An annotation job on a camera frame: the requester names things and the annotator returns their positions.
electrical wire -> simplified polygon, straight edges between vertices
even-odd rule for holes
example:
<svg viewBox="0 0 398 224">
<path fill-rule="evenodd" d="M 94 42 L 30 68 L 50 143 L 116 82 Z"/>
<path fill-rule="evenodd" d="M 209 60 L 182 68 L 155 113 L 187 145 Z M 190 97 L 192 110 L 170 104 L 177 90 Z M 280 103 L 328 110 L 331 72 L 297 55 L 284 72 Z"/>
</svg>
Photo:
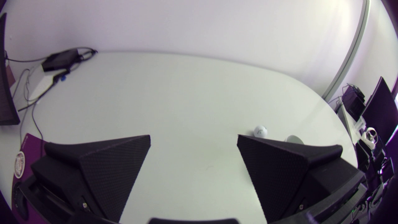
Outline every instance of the electrical wire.
<svg viewBox="0 0 398 224">
<path fill-rule="evenodd" d="M 66 50 L 63 50 L 63 51 L 60 51 L 60 52 L 57 52 L 57 53 L 62 53 L 62 52 L 70 51 L 70 50 L 74 50 L 74 49 L 77 49 L 77 50 L 79 50 L 79 49 L 88 49 L 88 50 L 90 50 L 90 51 L 88 51 L 88 52 L 92 53 L 93 55 L 96 54 L 96 53 L 98 53 L 97 50 L 94 50 L 94 49 L 91 48 L 91 47 L 74 47 L 74 48 L 69 48 L 69 49 L 66 49 Z M 42 60 L 47 59 L 49 56 L 50 56 L 50 55 L 48 55 L 48 56 L 46 56 L 46 57 L 42 57 L 42 58 L 38 58 L 38 59 L 33 59 L 33 60 L 26 60 L 26 61 L 25 61 L 25 60 L 10 59 L 10 58 L 8 58 L 8 56 L 6 56 L 6 60 L 25 63 L 25 62 L 42 61 Z"/>
<path fill-rule="evenodd" d="M 40 98 L 42 98 L 55 85 L 56 85 L 56 83 L 53 83 L 48 89 L 46 89 L 46 91 L 44 91 L 40 96 L 38 96 L 37 99 L 33 103 L 28 104 L 26 107 L 19 109 L 18 112 L 28 109 L 29 107 L 35 105 L 40 100 Z"/>
<path fill-rule="evenodd" d="M 353 90 L 351 90 L 350 92 L 346 92 L 346 93 L 344 93 L 344 88 L 345 88 L 345 87 L 348 87 L 348 86 L 356 87 L 356 86 L 355 86 L 355 85 L 353 85 L 353 84 L 349 84 L 349 83 L 347 83 L 347 85 L 345 85 L 345 86 L 343 86 L 343 87 L 341 88 L 341 90 L 342 90 L 342 92 L 343 92 L 343 95 L 341 95 L 341 96 L 338 96 L 338 97 L 334 98 L 333 100 L 330 100 L 330 101 L 328 102 L 328 104 L 330 104 L 331 102 L 333 102 L 333 101 L 337 100 L 337 99 L 338 99 L 338 98 L 340 98 L 340 97 L 346 96 L 346 95 L 348 95 L 348 94 L 351 94 L 351 93 L 353 93 L 353 92 L 357 92 L 357 90 L 356 90 L 356 89 L 353 89 Z"/>
<path fill-rule="evenodd" d="M 22 73 L 21 73 L 21 75 L 20 75 L 20 78 L 18 79 L 17 86 L 15 87 L 14 93 L 12 94 L 12 98 L 14 98 L 15 93 L 17 92 L 18 86 L 20 85 L 22 76 L 23 76 L 23 74 L 24 74 L 26 71 L 30 71 L 30 70 L 29 70 L 29 69 L 24 69 L 24 70 L 22 71 Z"/>
<path fill-rule="evenodd" d="M 351 91 L 349 91 L 349 92 L 346 92 L 345 94 L 343 94 L 343 95 L 341 95 L 341 96 L 338 96 L 338 97 L 334 98 L 333 100 L 329 101 L 328 104 L 330 104 L 331 102 L 337 100 L 337 99 L 340 98 L 340 97 L 346 96 L 346 95 L 351 94 L 351 93 L 353 93 L 353 92 L 356 92 L 356 91 L 355 91 L 355 90 L 351 90 Z"/>
<path fill-rule="evenodd" d="M 29 79 L 29 76 L 26 77 L 25 87 L 23 89 L 23 95 L 25 95 L 25 89 L 27 90 L 27 93 L 29 95 L 29 88 L 26 85 L 26 83 L 28 83 L 28 81 L 29 81 L 28 79 Z M 27 114 L 27 110 L 23 114 L 21 125 L 20 125 L 20 146 L 22 146 L 22 125 L 23 125 L 23 122 L 25 121 L 26 114 Z"/>
<path fill-rule="evenodd" d="M 35 102 L 34 104 L 33 104 L 33 108 L 32 108 L 32 120 L 33 120 L 33 123 L 35 123 L 35 126 L 36 126 L 36 129 L 39 131 L 39 133 L 40 133 L 40 137 L 41 137 L 41 141 L 40 141 L 40 158 L 42 158 L 42 156 L 43 156 L 43 141 L 44 141 L 44 137 L 43 137 L 43 134 L 42 134 L 42 132 L 40 131 L 40 128 L 37 126 L 37 123 L 36 123 L 36 120 L 35 120 L 35 117 L 34 117 L 34 111 L 35 111 L 35 108 L 36 108 L 36 104 L 37 104 L 37 102 Z"/>
</svg>

black power adapter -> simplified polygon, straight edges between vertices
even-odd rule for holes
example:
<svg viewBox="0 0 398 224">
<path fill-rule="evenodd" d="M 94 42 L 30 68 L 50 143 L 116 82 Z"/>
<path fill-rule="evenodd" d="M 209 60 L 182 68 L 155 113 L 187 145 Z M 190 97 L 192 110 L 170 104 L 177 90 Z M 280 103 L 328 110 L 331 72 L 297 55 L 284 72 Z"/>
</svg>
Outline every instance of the black power adapter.
<svg viewBox="0 0 398 224">
<path fill-rule="evenodd" d="M 53 71 L 58 69 L 70 69 L 78 61 L 80 55 L 77 49 L 63 51 L 50 55 L 42 64 L 43 71 Z"/>
</svg>

oval table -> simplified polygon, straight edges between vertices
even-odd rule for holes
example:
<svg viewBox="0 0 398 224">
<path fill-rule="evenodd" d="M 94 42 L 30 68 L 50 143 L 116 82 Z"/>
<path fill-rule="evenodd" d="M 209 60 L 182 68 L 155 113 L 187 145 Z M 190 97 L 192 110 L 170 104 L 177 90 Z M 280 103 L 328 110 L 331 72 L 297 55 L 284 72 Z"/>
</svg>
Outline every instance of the oval table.
<svg viewBox="0 0 398 224">
<path fill-rule="evenodd" d="M 308 145 L 340 144 L 342 158 L 357 166 L 343 124 L 314 91 L 275 71 L 216 59 L 99 53 L 40 100 L 35 119 L 55 143 L 150 134 L 152 146 L 120 220 L 126 224 L 151 217 L 266 223 L 236 146 L 238 134 L 257 125 L 273 140 L 296 135 Z M 19 126 L 0 132 L 0 187 L 10 204 Z M 30 113 L 26 132 L 40 136 Z"/>
</svg>

black textured surface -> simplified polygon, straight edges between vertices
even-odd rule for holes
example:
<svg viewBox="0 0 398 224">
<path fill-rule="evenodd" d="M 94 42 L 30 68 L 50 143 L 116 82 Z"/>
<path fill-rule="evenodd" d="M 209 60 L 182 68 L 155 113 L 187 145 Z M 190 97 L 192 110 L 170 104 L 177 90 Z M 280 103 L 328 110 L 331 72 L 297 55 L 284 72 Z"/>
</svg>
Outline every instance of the black textured surface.
<svg viewBox="0 0 398 224">
<path fill-rule="evenodd" d="M 17 182 L 14 185 L 13 189 L 13 201 L 15 204 L 15 207 L 17 208 L 18 214 L 21 216 L 21 218 L 25 221 L 27 221 L 29 214 L 27 211 L 27 204 L 26 204 L 26 199 L 25 196 L 22 194 L 21 190 L 19 189 L 19 185 L 21 182 Z"/>
<path fill-rule="evenodd" d="M 339 145 L 316 147 L 241 135 L 238 148 L 268 222 L 281 218 L 310 168 L 342 152 Z"/>
<path fill-rule="evenodd" d="M 234 218 L 208 221 L 182 221 L 152 218 L 148 224 L 239 224 L 239 222 Z"/>
<path fill-rule="evenodd" d="M 107 219 L 118 222 L 150 147 L 150 136 L 45 145 L 48 156 L 79 166 Z"/>
</svg>

black pyramid-shaped object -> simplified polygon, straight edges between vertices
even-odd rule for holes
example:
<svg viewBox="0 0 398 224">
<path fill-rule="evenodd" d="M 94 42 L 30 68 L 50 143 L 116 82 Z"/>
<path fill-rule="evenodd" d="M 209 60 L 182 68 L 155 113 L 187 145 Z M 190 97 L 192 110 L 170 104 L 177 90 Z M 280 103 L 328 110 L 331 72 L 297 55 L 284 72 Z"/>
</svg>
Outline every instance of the black pyramid-shaped object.
<svg viewBox="0 0 398 224">
<path fill-rule="evenodd" d="M 340 145 L 319 147 L 239 135 L 238 148 L 269 223 L 286 214 L 309 170 L 336 160 L 338 166 L 347 163 L 340 159 Z"/>
<path fill-rule="evenodd" d="M 78 167 L 98 206 L 114 222 L 126 205 L 150 147 L 150 136 L 76 145 L 45 144 L 47 156 Z"/>
</svg>

